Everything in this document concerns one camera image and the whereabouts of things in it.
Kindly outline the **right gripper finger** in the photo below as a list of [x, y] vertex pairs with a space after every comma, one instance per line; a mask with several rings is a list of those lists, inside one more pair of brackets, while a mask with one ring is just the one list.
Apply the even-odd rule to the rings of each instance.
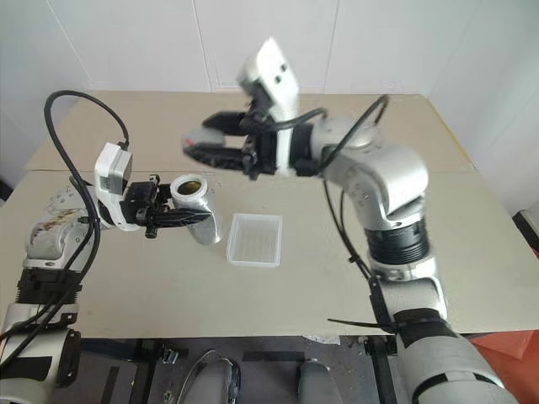
[[243, 169], [243, 153], [240, 149], [195, 144], [183, 149], [186, 156], [209, 167], [220, 169]]
[[245, 117], [244, 112], [220, 111], [204, 119], [202, 126], [219, 130], [227, 136], [246, 136], [248, 132], [243, 125]]

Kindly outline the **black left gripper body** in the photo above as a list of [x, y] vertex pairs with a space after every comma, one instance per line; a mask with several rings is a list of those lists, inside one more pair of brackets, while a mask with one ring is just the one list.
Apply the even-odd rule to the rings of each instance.
[[156, 214], [171, 209], [164, 209], [159, 203], [159, 185], [161, 179], [153, 174], [147, 181], [132, 182], [126, 190], [124, 200], [120, 202], [121, 213], [125, 222], [145, 229], [146, 238], [156, 238]]

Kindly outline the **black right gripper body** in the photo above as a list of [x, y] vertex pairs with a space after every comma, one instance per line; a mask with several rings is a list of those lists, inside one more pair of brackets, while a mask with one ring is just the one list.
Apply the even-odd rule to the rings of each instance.
[[268, 123], [243, 119], [241, 128], [247, 134], [243, 144], [243, 173], [250, 180], [260, 174], [274, 175], [276, 172], [277, 131]]

